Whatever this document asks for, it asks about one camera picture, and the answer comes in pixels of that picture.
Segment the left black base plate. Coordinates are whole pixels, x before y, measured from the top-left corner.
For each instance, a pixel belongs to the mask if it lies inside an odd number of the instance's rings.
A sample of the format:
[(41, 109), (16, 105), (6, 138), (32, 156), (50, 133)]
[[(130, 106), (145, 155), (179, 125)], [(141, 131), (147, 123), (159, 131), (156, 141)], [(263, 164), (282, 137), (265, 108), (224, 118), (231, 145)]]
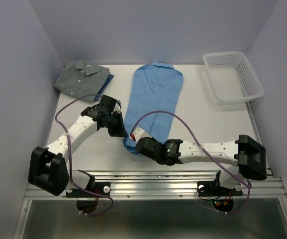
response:
[(67, 198), (108, 198), (110, 196), (111, 183), (108, 181), (95, 182), (85, 189), (67, 189)]

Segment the light blue long sleeve shirt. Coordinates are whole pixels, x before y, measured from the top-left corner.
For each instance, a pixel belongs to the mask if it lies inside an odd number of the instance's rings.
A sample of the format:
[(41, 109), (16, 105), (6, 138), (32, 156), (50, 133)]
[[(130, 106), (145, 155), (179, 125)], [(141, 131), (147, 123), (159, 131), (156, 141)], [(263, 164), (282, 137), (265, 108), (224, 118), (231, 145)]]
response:
[[(133, 75), (131, 93), (124, 126), (128, 133), (146, 113), (167, 111), (174, 113), (183, 86), (183, 74), (173, 65), (153, 62), (139, 67)], [(154, 113), (137, 125), (159, 142), (168, 139), (173, 116)]]

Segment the folded grey button shirt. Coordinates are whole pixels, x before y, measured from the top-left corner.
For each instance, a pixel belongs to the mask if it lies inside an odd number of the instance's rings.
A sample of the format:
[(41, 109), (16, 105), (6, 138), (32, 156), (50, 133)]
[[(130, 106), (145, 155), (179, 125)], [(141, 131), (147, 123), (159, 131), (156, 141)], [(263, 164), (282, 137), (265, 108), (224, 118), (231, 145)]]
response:
[(107, 67), (80, 59), (64, 66), (54, 88), (73, 98), (92, 103), (108, 75)]

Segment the folded blue plaid shirt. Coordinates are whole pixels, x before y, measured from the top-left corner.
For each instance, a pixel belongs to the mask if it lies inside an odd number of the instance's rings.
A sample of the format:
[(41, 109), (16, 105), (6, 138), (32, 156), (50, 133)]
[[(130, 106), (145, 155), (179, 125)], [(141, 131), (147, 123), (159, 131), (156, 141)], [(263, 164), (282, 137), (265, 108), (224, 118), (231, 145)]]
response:
[(101, 95), (104, 93), (104, 90), (107, 88), (107, 86), (110, 84), (111, 80), (114, 78), (113, 74), (109, 74), (106, 81), (104, 82), (104, 84), (102, 85), (102, 87), (99, 89), (94, 101), (97, 102), (99, 101)]

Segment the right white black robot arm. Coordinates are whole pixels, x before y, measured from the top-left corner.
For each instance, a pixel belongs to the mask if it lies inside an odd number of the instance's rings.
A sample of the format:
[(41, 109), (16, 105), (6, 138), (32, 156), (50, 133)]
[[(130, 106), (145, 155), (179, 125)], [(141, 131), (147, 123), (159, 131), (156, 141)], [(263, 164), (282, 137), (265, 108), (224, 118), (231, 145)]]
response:
[(222, 143), (192, 143), (181, 139), (158, 142), (148, 133), (135, 132), (135, 151), (160, 165), (213, 162), (221, 168), (213, 182), (218, 194), (235, 189), (245, 180), (267, 178), (266, 149), (247, 135)]

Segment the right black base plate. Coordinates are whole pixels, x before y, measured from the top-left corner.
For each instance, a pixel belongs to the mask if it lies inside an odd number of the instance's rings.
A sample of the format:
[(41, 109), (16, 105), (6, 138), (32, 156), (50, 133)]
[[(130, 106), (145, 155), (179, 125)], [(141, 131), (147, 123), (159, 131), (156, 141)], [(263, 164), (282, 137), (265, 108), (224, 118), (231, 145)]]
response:
[(220, 187), (214, 181), (198, 181), (197, 182), (198, 195), (201, 197), (222, 197), (222, 196), (242, 196), (242, 190), (226, 189)]

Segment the aluminium mounting rail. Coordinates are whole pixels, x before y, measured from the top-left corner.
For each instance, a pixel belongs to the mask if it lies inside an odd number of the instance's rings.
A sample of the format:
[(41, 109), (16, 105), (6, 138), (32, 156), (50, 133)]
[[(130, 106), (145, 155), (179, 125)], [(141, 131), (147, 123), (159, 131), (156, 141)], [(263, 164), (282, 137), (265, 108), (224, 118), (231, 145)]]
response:
[[(114, 200), (198, 199), (197, 182), (215, 178), (215, 171), (95, 171), (96, 182), (111, 183)], [(251, 181), (250, 199), (287, 198), (281, 178), (267, 176), (265, 181)], [(25, 200), (72, 200), (66, 193), (53, 196), (36, 186), (27, 185)]]

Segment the white plastic mesh basket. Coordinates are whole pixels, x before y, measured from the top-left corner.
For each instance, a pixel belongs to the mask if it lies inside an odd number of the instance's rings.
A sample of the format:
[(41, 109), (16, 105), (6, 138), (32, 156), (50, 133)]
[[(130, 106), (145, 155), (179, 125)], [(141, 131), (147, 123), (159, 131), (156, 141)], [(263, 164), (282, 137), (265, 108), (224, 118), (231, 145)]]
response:
[(210, 53), (203, 61), (218, 104), (242, 104), (264, 96), (262, 84), (244, 53)]

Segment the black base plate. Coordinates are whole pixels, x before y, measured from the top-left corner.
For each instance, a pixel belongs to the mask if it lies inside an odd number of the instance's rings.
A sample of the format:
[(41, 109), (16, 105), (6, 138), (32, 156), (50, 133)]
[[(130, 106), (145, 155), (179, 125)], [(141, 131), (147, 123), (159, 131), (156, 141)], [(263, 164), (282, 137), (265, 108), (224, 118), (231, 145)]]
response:
[(242, 190), (226, 189), (220, 187), (214, 181), (198, 181), (197, 182), (198, 195), (201, 197), (222, 197), (222, 196), (242, 196)]
[(67, 189), (67, 198), (108, 198), (110, 196), (111, 183), (108, 181), (95, 182), (85, 189)]

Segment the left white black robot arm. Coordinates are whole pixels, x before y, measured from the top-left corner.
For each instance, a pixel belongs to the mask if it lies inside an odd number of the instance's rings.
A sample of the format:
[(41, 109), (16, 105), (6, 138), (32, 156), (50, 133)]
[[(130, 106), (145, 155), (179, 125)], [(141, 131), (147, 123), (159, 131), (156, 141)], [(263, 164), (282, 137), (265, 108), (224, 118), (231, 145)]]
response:
[(121, 112), (100, 105), (87, 107), (63, 135), (32, 151), (28, 182), (54, 196), (75, 188), (83, 196), (90, 196), (95, 190), (94, 177), (82, 170), (73, 171), (72, 155), (101, 128), (106, 128), (111, 137), (128, 136)]

